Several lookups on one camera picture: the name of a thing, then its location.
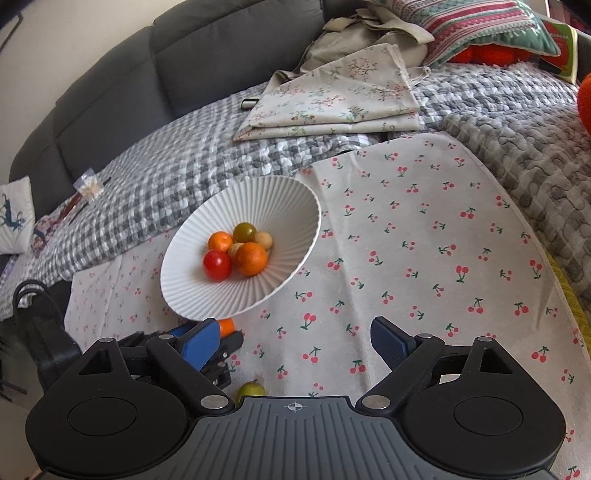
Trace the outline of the floral folded cloth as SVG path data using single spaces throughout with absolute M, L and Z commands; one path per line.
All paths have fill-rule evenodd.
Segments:
M 233 138 L 416 131 L 419 111 L 399 47 L 378 44 L 267 86 Z

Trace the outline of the grey checked blanket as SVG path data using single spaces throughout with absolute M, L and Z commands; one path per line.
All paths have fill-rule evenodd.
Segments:
M 239 102 L 257 85 L 154 131 L 99 169 L 104 193 L 73 223 L 59 227 L 39 255 L 12 258 L 1 275 L 1 317 L 13 314 L 17 285 L 47 286 L 109 261 L 181 224 L 202 202 L 245 178 L 291 175 L 315 161 L 384 141 L 380 134 L 335 134 L 235 142 L 245 118 Z M 527 112 L 572 106 L 575 86 L 531 63 L 501 68 L 445 64 L 416 87 L 420 118 L 438 130 L 452 113 Z

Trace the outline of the red tomato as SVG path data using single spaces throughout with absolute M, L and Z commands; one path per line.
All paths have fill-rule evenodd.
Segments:
M 209 250 L 202 259 L 202 267 L 211 281 L 221 282 L 228 279 L 231 274 L 231 258 L 224 251 Z

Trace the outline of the dark green yellow tomato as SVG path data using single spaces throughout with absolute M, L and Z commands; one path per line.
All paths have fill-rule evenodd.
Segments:
M 252 241 L 254 235 L 256 235 L 256 227 L 249 222 L 242 222 L 235 226 L 232 232 L 232 238 L 235 243 L 246 243 Z

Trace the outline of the green plum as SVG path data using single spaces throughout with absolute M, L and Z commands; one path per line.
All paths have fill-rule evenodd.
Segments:
M 236 393 L 235 403 L 239 405 L 245 397 L 260 396 L 266 396 L 266 390 L 262 383 L 257 380 L 252 380 L 239 387 L 238 392 Z

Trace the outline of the white deer print pillow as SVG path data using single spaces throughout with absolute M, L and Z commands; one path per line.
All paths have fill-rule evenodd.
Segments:
M 26 253 L 35 225 L 35 209 L 28 176 L 1 186 L 0 207 L 0 254 Z

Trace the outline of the small brown kiwi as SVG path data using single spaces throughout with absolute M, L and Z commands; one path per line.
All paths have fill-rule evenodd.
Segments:
M 242 247 L 242 242 L 235 242 L 228 248 L 228 256 L 231 259 L 235 258 L 235 254 L 238 252 L 238 249 Z
M 269 251 L 273 247 L 273 236 L 266 231 L 257 231 L 252 236 L 252 241 L 262 247 L 264 250 Z

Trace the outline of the red plush cushion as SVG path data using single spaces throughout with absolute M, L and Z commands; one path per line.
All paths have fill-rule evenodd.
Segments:
M 514 47 L 497 44 L 470 45 L 450 59 L 451 63 L 508 66 L 528 61 L 532 53 Z

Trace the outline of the orange mandarin front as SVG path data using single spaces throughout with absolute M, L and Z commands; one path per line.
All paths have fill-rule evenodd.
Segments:
M 233 323 L 231 318 L 219 319 L 217 325 L 221 338 L 226 338 L 235 332 L 235 323 Z

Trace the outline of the striped colourful pillow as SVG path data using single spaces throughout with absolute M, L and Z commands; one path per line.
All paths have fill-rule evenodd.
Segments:
M 425 64 L 438 66 L 472 45 L 496 44 L 557 57 L 560 48 L 524 1 L 394 0 L 378 3 L 430 32 Z

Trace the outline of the clear bag of cotton swabs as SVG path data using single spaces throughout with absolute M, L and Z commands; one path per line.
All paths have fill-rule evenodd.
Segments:
M 74 188 L 87 202 L 93 202 L 101 195 L 104 186 L 94 170 L 90 168 L 74 182 Z

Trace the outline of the orange mandarin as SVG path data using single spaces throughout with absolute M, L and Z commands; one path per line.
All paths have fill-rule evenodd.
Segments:
M 266 250 L 255 242 L 246 242 L 238 249 L 233 259 L 233 265 L 242 276 L 252 277 L 259 275 L 266 269 L 267 257 Z
M 227 253 L 231 246 L 235 244 L 231 234 L 224 231 L 214 232 L 207 241 L 207 248 L 211 251 Z
M 235 332 L 235 323 L 233 323 L 231 318 L 219 319 L 217 325 L 221 338 L 226 338 Z

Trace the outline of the red and floral pouch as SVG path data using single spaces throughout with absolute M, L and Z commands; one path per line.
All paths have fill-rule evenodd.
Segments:
M 52 213 L 41 217 L 34 226 L 31 251 L 38 258 L 60 224 L 82 202 L 79 193 L 62 202 Z

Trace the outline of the orange plush toy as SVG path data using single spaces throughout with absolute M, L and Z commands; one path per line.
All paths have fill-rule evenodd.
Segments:
M 579 86 L 577 108 L 583 126 L 591 132 L 591 74 L 588 74 Z

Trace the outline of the white ribbed plate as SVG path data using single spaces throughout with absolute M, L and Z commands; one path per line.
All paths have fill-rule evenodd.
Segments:
M 321 206 L 294 178 L 246 179 L 205 201 L 175 233 L 160 288 L 189 320 L 245 313 L 280 290 L 318 239 Z

